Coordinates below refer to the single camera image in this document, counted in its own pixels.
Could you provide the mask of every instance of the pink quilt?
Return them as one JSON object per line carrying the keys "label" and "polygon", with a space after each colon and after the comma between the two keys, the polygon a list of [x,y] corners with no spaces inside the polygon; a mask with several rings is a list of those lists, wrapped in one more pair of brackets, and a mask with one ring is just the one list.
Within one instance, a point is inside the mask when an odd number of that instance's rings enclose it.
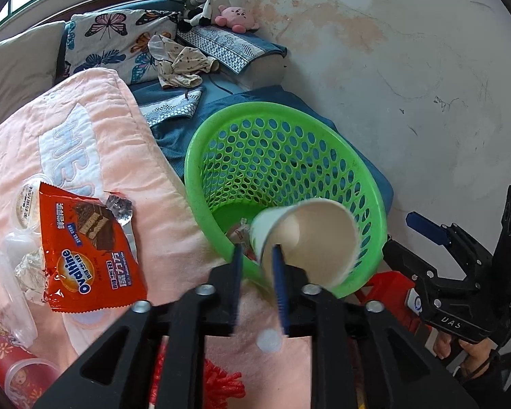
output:
{"label": "pink quilt", "polygon": [[[134,202],[138,262],[154,304],[178,299],[223,263],[197,226],[183,184],[115,71],[78,73],[0,125],[0,244],[11,229],[10,201],[20,183],[41,172],[57,186],[83,195],[117,191]],[[264,353],[256,338],[263,329],[278,327],[277,315],[255,287],[246,284],[243,290],[235,335],[207,340],[211,361],[243,374],[247,395],[230,400],[230,407],[308,408],[308,340],[284,339],[278,352]],[[0,308],[3,303],[0,293]],[[38,329],[30,349],[65,370],[77,354],[63,316],[47,305],[29,307]]]}

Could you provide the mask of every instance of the human hand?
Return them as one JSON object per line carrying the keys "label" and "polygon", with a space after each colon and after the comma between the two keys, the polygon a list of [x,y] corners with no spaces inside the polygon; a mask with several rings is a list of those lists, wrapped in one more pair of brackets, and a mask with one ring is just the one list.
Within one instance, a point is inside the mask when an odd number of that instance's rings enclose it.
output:
{"label": "human hand", "polygon": [[[451,354],[451,342],[452,336],[450,334],[439,332],[433,345],[433,351],[440,359],[447,358]],[[460,366],[464,376],[469,375],[479,366],[481,366],[481,364],[483,364],[490,356],[491,350],[494,346],[493,342],[488,338],[484,339],[476,345],[472,345],[464,340],[458,340],[458,343],[460,344],[461,348],[464,349],[468,354],[468,357]],[[489,364],[487,364],[472,378],[477,378],[478,376],[483,375],[488,367]]]}

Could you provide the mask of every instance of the paper cup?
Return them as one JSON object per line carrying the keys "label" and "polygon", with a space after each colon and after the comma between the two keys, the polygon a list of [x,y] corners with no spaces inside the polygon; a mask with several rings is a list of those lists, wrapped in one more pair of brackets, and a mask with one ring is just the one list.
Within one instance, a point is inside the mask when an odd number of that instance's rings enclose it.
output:
{"label": "paper cup", "polygon": [[252,222],[250,241],[271,284],[276,244],[281,245],[287,264],[304,269],[311,283],[326,289],[344,281],[360,252],[352,214],[341,203],[325,198],[262,211]]}

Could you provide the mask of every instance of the screw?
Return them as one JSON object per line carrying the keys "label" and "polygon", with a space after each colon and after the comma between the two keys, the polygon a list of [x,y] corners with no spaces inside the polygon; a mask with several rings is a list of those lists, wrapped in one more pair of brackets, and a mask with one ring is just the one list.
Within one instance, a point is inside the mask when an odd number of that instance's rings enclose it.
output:
{"label": "screw", "polygon": [[365,308],[374,314],[378,314],[384,310],[384,305],[377,300],[371,300],[365,305]]}
{"label": "screw", "polygon": [[308,284],[304,285],[301,290],[305,295],[318,295],[322,291],[322,288],[318,285]]}
{"label": "screw", "polygon": [[147,311],[151,309],[151,303],[146,300],[140,300],[139,302],[135,302],[131,309],[137,314],[145,314]]}
{"label": "screw", "polygon": [[197,295],[212,295],[216,292],[216,288],[212,285],[200,285],[195,289]]}

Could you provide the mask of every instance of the butterfly pillowcase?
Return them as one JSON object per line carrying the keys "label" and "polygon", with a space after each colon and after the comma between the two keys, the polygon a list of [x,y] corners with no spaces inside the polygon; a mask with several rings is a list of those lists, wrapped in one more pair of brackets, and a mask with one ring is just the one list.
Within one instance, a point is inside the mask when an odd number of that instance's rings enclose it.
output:
{"label": "butterfly pillowcase", "polygon": [[72,16],[66,37],[65,77],[91,67],[114,69],[127,84],[157,80],[148,50],[155,34],[176,37],[178,13],[121,9]]}

